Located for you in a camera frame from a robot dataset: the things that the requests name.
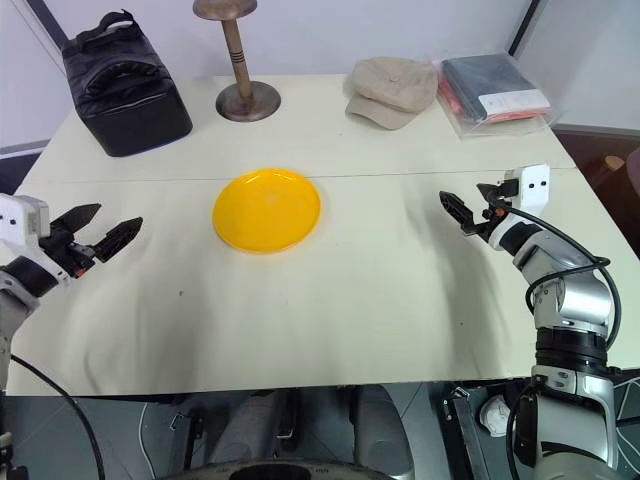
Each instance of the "clear plastic bag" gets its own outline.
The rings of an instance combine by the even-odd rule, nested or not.
[[[437,67],[438,99],[461,138],[523,135],[557,118],[506,53],[450,58]]]

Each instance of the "folded clothing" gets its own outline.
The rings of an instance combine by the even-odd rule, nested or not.
[[[444,60],[440,91],[456,114],[475,123],[544,115],[551,105],[518,71],[507,54]]]

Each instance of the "black fabric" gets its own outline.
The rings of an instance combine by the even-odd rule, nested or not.
[[[131,155],[191,131],[171,75],[129,12],[105,15],[66,42],[62,57],[76,112],[107,154]]]
[[[487,118],[480,95],[535,88],[511,63],[507,54],[452,58],[442,62],[442,74],[467,116],[478,122]]]

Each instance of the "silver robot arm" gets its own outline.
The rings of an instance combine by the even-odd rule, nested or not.
[[[530,285],[526,297],[537,329],[536,364],[507,428],[512,475],[518,475],[515,453],[534,467],[536,479],[616,479],[607,346],[617,333],[619,300],[604,270],[608,260],[535,217],[548,201],[549,175],[548,166],[535,165],[507,172],[500,185],[479,184],[489,207],[483,212],[487,221],[477,225],[457,196],[440,192],[440,200],[465,234],[513,255]],[[611,294],[595,270],[608,279]],[[608,342],[612,294],[617,320]]]
[[[138,234],[142,218],[111,229],[96,245],[76,243],[74,234],[100,208],[82,205],[49,223],[49,207],[27,196],[0,194],[0,240],[16,255],[0,266],[0,402],[7,387],[11,341],[24,321],[40,306],[39,298],[57,285],[68,286],[93,265],[106,262]],[[12,437],[0,408],[0,480],[26,478],[26,469],[11,465]]]

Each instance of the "wire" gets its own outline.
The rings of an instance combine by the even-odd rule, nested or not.
[[[636,383],[638,380],[640,380],[640,377],[630,378],[629,380],[625,380],[624,382],[620,382],[619,384],[615,385],[613,388],[624,387],[625,385],[629,385],[630,383]]]
[[[523,212],[522,210],[519,210],[517,208],[513,208],[511,205],[507,205],[504,202],[501,202],[500,204],[496,204],[494,206],[501,207],[507,212],[510,212],[510,213],[513,213],[514,215],[525,218],[549,230],[551,233],[562,238],[565,242],[567,242],[568,244],[576,248],[578,251],[580,251],[580,253],[582,253],[585,257],[587,257],[587,259],[592,263],[592,265],[589,265],[589,267],[592,267],[591,270],[597,269],[598,271],[600,271],[605,281],[607,282],[607,285],[609,286],[609,290],[611,291],[611,297],[613,298],[613,309],[614,309],[613,323],[611,325],[611,331],[609,332],[609,337],[607,338],[607,350],[609,350],[613,345],[613,343],[616,341],[616,337],[618,336],[618,332],[620,331],[622,305],[620,302],[620,293],[618,292],[618,288],[616,287],[616,284],[613,281],[613,278],[611,278],[611,275],[609,274],[605,266],[601,265],[602,261],[605,259],[603,259],[602,257],[594,256],[591,252],[589,252],[589,250],[587,250],[585,247],[580,245],[577,241],[575,241],[569,235],[564,233],[562,230],[554,227],[550,223],[545,222],[544,220],[536,217],[535,215],[531,215],[530,213]],[[576,271],[571,272],[571,270],[567,270],[567,271],[558,272],[558,273],[568,275],[570,273],[578,273],[578,272]]]
[[[624,390],[624,396],[622,397],[622,403],[620,404],[620,410],[618,411],[618,415],[616,415],[616,421],[620,420],[620,418],[622,418],[622,413],[624,411],[624,407],[627,404],[627,398],[629,398],[629,391],[631,390],[631,387],[635,385],[636,387],[640,388],[640,384],[638,384],[635,380],[634,381],[629,381],[629,383],[627,384],[627,388],[625,388]],[[625,437],[622,432],[620,431],[619,428],[616,428],[616,432],[618,433],[618,436],[625,441],[625,443],[631,447],[631,450],[633,450],[635,452],[636,455],[638,455],[638,457],[640,457],[640,451],[638,451],[638,449],[627,439],[627,437]],[[638,475],[640,475],[640,471],[638,471],[638,469],[633,465],[633,463],[631,463],[631,461],[629,460],[629,458],[625,455],[624,451],[622,450],[622,447],[620,446],[620,444],[618,444],[618,450],[620,451],[620,453],[622,454],[623,458],[626,460],[627,464],[629,464],[629,466],[631,467],[631,469],[636,472]]]
[[[149,403],[145,403],[144,407],[142,407],[142,412],[140,412],[140,421],[138,422],[138,443],[140,444],[140,450],[142,450],[142,455],[144,456],[145,462],[147,462],[147,467],[149,467],[149,471],[151,472],[151,478],[156,478],[156,471],[153,468],[153,463],[151,463],[151,459],[149,458],[149,454],[147,453],[147,449],[144,447],[144,441],[142,440],[142,425],[144,423],[144,414],[147,411],[147,407]]]
[[[511,478],[513,480],[520,480],[520,475],[518,475],[518,467],[516,466],[516,459],[513,455],[513,424],[516,420],[516,415],[518,414],[518,410],[520,410],[520,400],[529,393],[531,387],[526,387],[518,398],[516,399],[516,403],[509,410],[509,417],[507,417],[507,431],[506,431],[506,444],[507,444],[507,462],[509,463],[509,472],[511,473]]]
[[[640,471],[638,471],[638,469],[636,467],[633,466],[633,463],[631,463],[629,461],[629,458],[625,455],[624,450],[622,450],[622,448],[620,448],[620,445],[618,445],[618,451],[620,452],[620,454],[622,455],[622,458],[625,459],[625,461],[627,462],[627,465],[629,465],[631,467],[631,470],[633,470],[634,472],[636,472],[636,474],[640,475]]]
[[[60,385],[47,377],[44,373],[38,370],[36,367],[21,359],[20,357],[11,354],[11,360],[16,362],[18,365],[26,368],[31,373],[33,373],[36,377],[42,380],[44,383],[53,388],[56,392],[62,396],[62,398],[69,404],[69,406],[73,409],[75,414],[82,422],[82,426],[84,427],[85,432],[87,432],[87,437],[89,437],[89,443],[91,443],[91,450],[93,450],[93,456],[96,459],[96,468],[98,469],[98,478],[100,480],[105,480],[104,475],[104,463],[102,461],[102,454],[100,453],[100,447],[98,446],[98,440],[96,439],[96,435],[93,432],[93,428],[91,428],[91,424],[87,419],[86,415],[78,405],[78,402],[74,398],[71,397]]]
[[[545,275],[544,277],[540,277],[539,279],[534,281],[531,285],[529,285],[529,288],[527,288],[527,291],[524,294],[524,299],[527,302],[527,308],[529,309],[529,311],[533,313],[533,303],[531,302],[531,297],[533,295],[533,292],[536,290],[536,288],[538,288],[543,283],[546,283],[550,280],[555,280],[556,278],[562,278],[567,275],[575,275],[576,273],[591,272],[593,270],[599,269],[600,267],[606,267],[611,263],[611,260],[609,260],[608,258],[604,258],[604,257],[597,257],[597,258],[598,258],[598,261],[596,263],[592,263],[591,265],[586,265],[584,267],[571,268],[569,270],[563,270],[562,272],[550,273],[549,275]]]

